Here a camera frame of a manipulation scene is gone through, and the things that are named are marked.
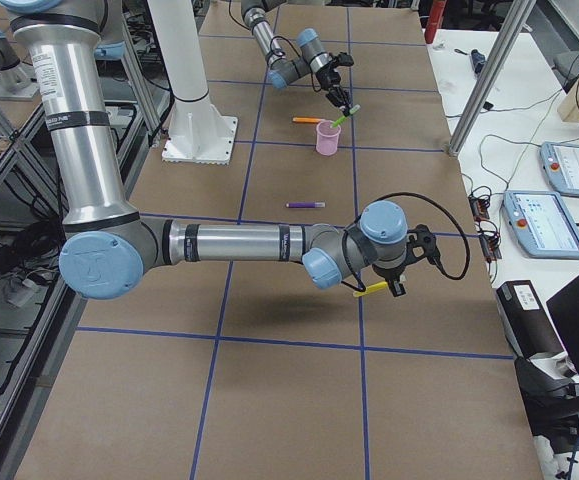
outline yellow marker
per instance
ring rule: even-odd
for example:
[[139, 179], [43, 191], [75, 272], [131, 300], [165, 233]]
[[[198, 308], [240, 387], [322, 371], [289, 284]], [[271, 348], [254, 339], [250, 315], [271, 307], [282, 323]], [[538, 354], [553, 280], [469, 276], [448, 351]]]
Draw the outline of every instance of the yellow marker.
[[365, 295], [369, 295], [370, 293], [379, 292], [380, 290], [384, 290], [385, 288], [388, 288], [388, 287], [389, 287], [389, 285], [387, 285], [387, 282], [374, 283], [373, 285], [369, 285], [367, 287], [367, 290], [365, 290], [364, 292], [353, 292], [353, 296], [356, 298], [364, 297]]
[[322, 121], [324, 121], [322, 118], [293, 117], [293, 123], [320, 123]]

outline blue and white device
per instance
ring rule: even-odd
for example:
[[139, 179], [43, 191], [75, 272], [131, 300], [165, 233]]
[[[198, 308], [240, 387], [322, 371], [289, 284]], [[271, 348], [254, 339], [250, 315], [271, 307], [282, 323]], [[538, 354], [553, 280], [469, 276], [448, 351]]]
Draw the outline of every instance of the blue and white device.
[[507, 191], [503, 212], [533, 258], [579, 258], [579, 230], [558, 192]]
[[579, 145], [545, 142], [540, 156], [553, 188], [563, 195], [579, 197]]

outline table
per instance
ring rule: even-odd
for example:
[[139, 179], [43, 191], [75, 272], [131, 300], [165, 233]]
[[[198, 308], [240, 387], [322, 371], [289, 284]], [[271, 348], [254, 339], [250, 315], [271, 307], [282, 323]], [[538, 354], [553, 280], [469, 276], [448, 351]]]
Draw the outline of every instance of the table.
[[[428, 47], [438, 88], [442, 95], [445, 112], [449, 116], [459, 114], [475, 85], [469, 57], [454, 52], [458, 48], [470, 52], [476, 48], [488, 55], [496, 34], [492, 32], [467, 32], [440, 30], [434, 44]], [[579, 124], [564, 123], [557, 114], [557, 107], [565, 94], [560, 89], [556, 77], [545, 61], [542, 53], [528, 33], [522, 33], [511, 50], [509, 57], [494, 84], [488, 101], [494, 109], [526, 107], [547, 99], [528, 110], [510, 112], [489, 112], [481, 114], [460, 152], [462, 171], [469, 175], [474, 185], [488, 185], [495, 193], [503, 192], [505, 185], [496, 177], [482, 170], [478, 146], [483, 137], [494, 133], [504, 138], [541, 144], [545, 141], [562, 142], [579, 138]], [[449, 118], [453, 129], [457, 118]], [[551, 190], [542, 171], [538, 149], [525, 145], [512, 145], [495, 138], [489, 138], [482, 147], [485, 165], [508, 179], [519, 163], [518, 172], [510, 182], [511, 189]], [[465, 187], [472, 188], [470, 180], [465, 179]], [[490, 214], [501, 227], [502, 261], [498, 262], [497, 275], [493, 287], [497, 288], [509, 280], [531, 280], [540, 299], [545, 303], [552, 295], [579, 274], [579, 260], [540, 260], [526, 257], [518, 246], [514, 234], [501, 222], [499, 210], [502, 196], [495, 195], [491, 201]], [[574, 219], [579, 222], [579, 199], [566, 198], [565, 203]], [[559, 456], [561, 466], [567, 466], [566, 455]], [[574, 473], [579, 478], [579, 465]]]
[[[362, 114], [323, 158], [313, 127], [290, 119], [335, 112], [308, 80], [283, 92], [265, 83], [255, 41], [226, 8], [212, 4], [201, 46], [212, 101], [240, 118], [231, 163], [163, 163], [154, 150], [131, 198], [143, 215], [345, 225], [406, 189], [470, 226], [415, 12], [285, 5], [270, 15], [278, 34], [313, 26], [356, 60], [346, 81]], [[327, 207], [284, 208], [308, 199]], [[450, 223], [401, 204], [458, 271]], [[540, 478], [484, 263], [476, 257], [460, 283], [423, 264], [407, 279], [401, 299], [358, 301], [342, 287], [317, 291], [296, 265], [207, 262], [91, 302], [16, 478]]]

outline pink cup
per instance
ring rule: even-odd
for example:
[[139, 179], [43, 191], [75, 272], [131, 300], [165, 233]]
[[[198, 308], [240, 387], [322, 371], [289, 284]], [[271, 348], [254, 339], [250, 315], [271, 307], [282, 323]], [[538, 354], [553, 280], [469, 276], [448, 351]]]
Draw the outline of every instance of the pink cup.
[[342, 128], [338, 125], [331, 128], [331, 120], [324, 120], [316, 125], [316, 152], [320, 155], [333, 155], [338, 151], [338, 138]]

